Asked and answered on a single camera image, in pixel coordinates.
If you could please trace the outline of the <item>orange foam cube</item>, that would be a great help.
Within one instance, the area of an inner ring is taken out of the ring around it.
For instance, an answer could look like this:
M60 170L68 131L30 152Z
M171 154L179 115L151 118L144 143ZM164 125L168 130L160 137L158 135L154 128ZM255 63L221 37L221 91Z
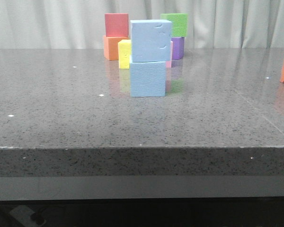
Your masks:
M129 39L129 37L110 37L104 35L104 57L109 61L118 60L118 42L127 39Z

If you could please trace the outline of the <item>smooth light blue foam cube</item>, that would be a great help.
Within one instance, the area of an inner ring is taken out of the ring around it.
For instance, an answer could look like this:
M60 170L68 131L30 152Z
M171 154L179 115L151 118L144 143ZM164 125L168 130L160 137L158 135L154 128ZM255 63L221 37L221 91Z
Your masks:
M133 62L130 57L130 96L165 96L166 62Z

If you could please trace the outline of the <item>red stacked foam cube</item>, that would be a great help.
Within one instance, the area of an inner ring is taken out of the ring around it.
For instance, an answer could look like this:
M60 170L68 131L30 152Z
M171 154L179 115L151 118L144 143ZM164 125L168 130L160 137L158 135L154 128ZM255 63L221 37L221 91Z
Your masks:
M107 37L128 37L129 15L127 13L106 13L105 28Z

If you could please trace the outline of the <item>pink foam cube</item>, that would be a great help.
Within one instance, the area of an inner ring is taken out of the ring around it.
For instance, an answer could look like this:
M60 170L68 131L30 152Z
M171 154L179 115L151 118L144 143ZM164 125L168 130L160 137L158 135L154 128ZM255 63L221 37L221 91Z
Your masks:
M169 60L166 61L166 67L171 68L172 67L172 55L173 55L173 42L170 42L170 55Z

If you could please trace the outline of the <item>yellow foam cube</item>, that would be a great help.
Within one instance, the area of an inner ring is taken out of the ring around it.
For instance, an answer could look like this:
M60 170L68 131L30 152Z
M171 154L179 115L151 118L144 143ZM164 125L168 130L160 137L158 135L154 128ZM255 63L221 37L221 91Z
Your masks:
M118 42L118 60L120 69L130 68L131 40L123 39Z

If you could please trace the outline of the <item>textured light blue foam cube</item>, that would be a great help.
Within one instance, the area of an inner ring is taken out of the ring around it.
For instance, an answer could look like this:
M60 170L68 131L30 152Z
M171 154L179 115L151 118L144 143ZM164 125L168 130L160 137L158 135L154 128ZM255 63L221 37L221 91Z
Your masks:
M172 22L165 19L131 20L133 62L168 61Z

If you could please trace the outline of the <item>white curtain backdrop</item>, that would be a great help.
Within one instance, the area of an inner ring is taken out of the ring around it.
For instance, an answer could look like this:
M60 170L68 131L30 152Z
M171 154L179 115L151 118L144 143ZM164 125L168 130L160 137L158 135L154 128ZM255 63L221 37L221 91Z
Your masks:
M105 13L186 13L187 48L284 48L284 0L0 0L0 49L101 49Z

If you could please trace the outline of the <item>purple foam cube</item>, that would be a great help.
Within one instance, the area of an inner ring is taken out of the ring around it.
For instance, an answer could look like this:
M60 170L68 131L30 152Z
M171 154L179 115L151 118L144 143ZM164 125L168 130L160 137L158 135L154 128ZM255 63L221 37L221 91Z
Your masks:
M172 59L173 60L182 59L184 56L185 38L184 37L172 37L171 40L173 42Z

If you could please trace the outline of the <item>green foam cube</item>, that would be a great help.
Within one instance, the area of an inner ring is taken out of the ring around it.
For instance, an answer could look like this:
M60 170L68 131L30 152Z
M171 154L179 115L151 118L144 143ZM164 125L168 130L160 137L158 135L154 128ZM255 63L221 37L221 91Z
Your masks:
M167 13L161 14L161 19L166 19L172 22L172 37L187 36L187 14L185 13Z

